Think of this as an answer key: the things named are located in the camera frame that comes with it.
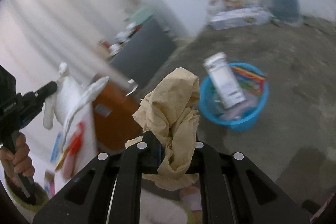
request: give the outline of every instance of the blue plastic basin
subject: blue plastic basin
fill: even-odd
[[[241,67],[243,69],[255,72],[257,74],[263,75],[262,71],[256,68],[253,65],[247,64],[247,63],[230,63],[230,67],[237,66]],[[216,124],[219,124],[221,126],[228,126],[234,131],[245,131],[250,129],[256,121],[258,120],[258,115],[260,111],[264,108],[267,99],[268,99],[268,83],[265,83],[263,93],[259,99],[259,105],[257,108],[247,111],[244,113],[243,118],[237,121],[224,121],[220,120],[216,115],[211,113],[211,109],[213,109],[215,102],[213,101],[213,91],[211,90],[212,83],[211,80],[208,77],[205,78],[205,80],[201,84],[201,99],[199,100],[198,106],[199,110],[202,112],[202,114],[211,122],[214,122]]]

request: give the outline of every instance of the human finger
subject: human finger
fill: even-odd
[[[13,160],[14,155],[8,148],[2,146],[0,148],[0,159],[1,160]]]
[[[27,171],[24,171],[22,175],[24,175],[25,177],[32,177],[34,173],[35,173],[35,168],[34,166],[31,166]]]
[[[17,165],[18,163],[20,163],[21,161],[23,161],[25,158],[28,157],[28,154],[29,154],[29,146],[25,144],[23,147],[20,147],[16,151],[14,155],[13,164]]]
[[[32,165],[33,165],[33,162],[31,160],[31,158],[27,157],[14,167],[14,172],[17,173],[17,174],[20,174],[22,172],[25,172],[25,171],[29,170],[29,168]]]
[[[15,142],[16,148],[19,149],[20,147],[23,147],[25,144],[26,144],[26,136],[20,133]]]

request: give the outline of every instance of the hand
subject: hand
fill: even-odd
[[[20,133],[16,139],[16,147],[17,151],[15,155],[13,155],[10,150],[2,146],[0,149],[0,161],[10,180],[16,186],[20,187],[20,183],[15,174],[22,173],[25,177],[30,177],[34,175],[35,168],[31,158],[28,157],[29,146],[26,144],[26,137],[22,133]]]

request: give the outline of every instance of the floor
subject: floor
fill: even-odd
[[[214,31],[171,57],[137,94],[143,98],[175,68],[207,76],[203,60],[225,52],[230,62],[246,62],[268,77],[270,96],[257,124],[237,133],[201,115],[197,134],[219,152],[243,152],[293,200],[322,204],[336,185],[336,33],[314,19],[299,28],[272,24]]]

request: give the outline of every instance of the black handle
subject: black handle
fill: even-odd
[[[16,140],[19,134],[19,132],[13,132],[12,135],[6,138],[3,143],[4,147],[8,148],[13,153],[13,155],[15,155],[16,153],[16,146],[13,139]],[[35,184],[33,177],[25,177],[22,174],[17,174],[17,178],[19,180],[20,187],[26,197],[29,198],[31,195],[34,195]]]

